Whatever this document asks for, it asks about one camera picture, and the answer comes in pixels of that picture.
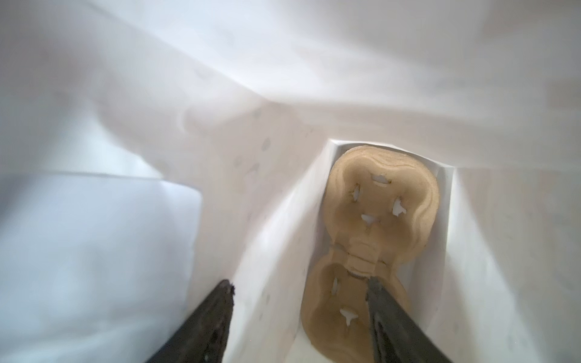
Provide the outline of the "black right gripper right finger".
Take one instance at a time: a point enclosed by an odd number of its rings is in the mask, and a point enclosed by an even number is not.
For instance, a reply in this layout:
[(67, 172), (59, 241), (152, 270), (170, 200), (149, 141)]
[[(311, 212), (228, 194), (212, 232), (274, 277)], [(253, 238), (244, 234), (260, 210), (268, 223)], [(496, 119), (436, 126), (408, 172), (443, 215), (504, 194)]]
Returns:
[(451, 363), (378, 278), (369, 279), (366, 302), (376, 363)]

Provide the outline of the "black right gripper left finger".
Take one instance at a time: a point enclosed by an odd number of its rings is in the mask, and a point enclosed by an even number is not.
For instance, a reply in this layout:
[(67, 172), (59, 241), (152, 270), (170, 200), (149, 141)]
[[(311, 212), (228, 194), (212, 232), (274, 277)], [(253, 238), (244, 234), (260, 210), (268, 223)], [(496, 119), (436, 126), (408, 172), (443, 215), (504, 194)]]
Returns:
[(227, 279), (220, 281), (147, 363), (221, 363), (234, 296), (234, 285)]

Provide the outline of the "single brown pulp carrier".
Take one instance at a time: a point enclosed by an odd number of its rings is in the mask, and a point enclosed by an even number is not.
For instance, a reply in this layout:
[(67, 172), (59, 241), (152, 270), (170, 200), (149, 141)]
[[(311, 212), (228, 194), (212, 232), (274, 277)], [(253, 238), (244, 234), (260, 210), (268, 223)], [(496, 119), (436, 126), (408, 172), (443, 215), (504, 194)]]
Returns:
[(322, 202), (331, 246), (307, 276), (300, 311), (318, 352), (335, 362), (373, 361), (369, 279), (409, 307), (397, 272), (425, 248), (439, 203), (436, 177), (409, 155), (363, 145), (335, 162)]

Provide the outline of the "cartoon print paper bag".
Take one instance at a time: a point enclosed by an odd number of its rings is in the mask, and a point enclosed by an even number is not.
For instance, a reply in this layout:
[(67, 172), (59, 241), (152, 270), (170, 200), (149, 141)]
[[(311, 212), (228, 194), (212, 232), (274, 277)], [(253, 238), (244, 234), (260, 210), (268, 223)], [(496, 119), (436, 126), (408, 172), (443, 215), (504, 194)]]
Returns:
[(1, 360), (145, 361), (228, 279), (226, 362), (324, 361), (361, 144), (437, 177), (399, 276), (452, 361), (580, 360), (578, 1), (3, 1)]

